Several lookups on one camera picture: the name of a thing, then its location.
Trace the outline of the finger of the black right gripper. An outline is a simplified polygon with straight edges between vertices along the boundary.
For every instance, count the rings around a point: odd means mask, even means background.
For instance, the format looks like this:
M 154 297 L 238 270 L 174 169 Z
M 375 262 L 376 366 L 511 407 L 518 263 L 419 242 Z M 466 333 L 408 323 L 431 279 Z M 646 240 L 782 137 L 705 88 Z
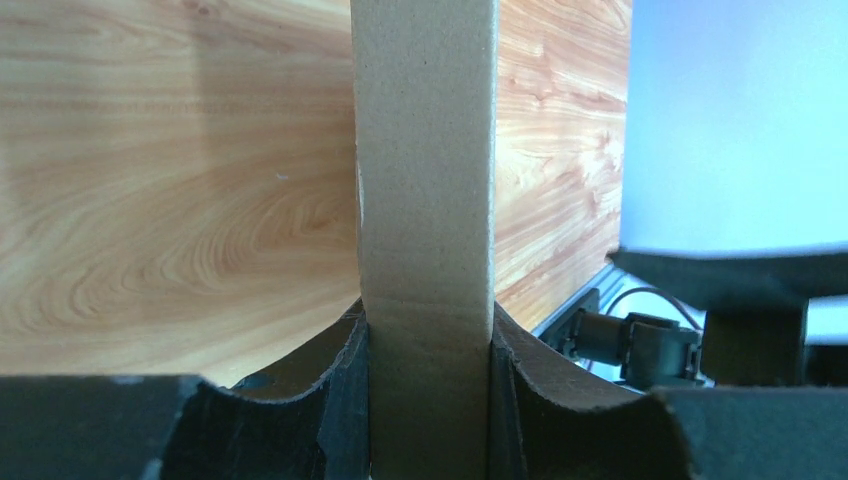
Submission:
M 800 309 L 847 294 L 845 249 L 748 257 L 692 257 L 618 249 L 618 269 L 702 311 Z

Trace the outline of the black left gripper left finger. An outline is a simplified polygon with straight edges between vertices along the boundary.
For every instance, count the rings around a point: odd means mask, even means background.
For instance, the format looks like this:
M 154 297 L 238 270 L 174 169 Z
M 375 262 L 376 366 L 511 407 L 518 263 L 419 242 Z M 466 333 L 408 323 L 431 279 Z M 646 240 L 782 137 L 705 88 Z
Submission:
M 5 376 L 5 479 L 365 479 L 368 326 L 353 304 L 225 388 L 197 375 Z

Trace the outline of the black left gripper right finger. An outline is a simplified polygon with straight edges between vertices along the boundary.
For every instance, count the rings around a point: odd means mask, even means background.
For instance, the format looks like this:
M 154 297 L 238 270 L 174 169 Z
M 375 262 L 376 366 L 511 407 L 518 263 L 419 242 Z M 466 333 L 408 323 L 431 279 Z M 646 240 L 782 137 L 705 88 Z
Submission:
M 637 394 L 544 344 L 502 308 L 491 349 L 492 479 L 843 479 L 843 388 Z

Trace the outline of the brown cardboard box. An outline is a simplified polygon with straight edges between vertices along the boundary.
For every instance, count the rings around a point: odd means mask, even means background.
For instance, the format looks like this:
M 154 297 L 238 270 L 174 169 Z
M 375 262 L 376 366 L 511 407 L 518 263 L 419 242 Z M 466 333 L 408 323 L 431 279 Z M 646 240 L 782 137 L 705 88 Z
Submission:
M 355 1 L 376 479 L 487 474 L 498 5 Z

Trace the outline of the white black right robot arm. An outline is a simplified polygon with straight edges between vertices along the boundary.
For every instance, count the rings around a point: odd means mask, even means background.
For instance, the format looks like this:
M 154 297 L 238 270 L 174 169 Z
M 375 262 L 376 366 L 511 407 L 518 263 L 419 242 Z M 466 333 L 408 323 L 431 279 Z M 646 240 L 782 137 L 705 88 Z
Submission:
M 642 391 L 707 379 L 733 386 L 846 385 L 846 345 L 805 342 L 810 301 L 847 293 L 845 249 L 725 257 L 618 249 L 607 257 L 644 281 L 643 292 L 705 317 L 620 317 L 577 304 L 541 335 L 567 358 L 617 366 L 621 384 Z

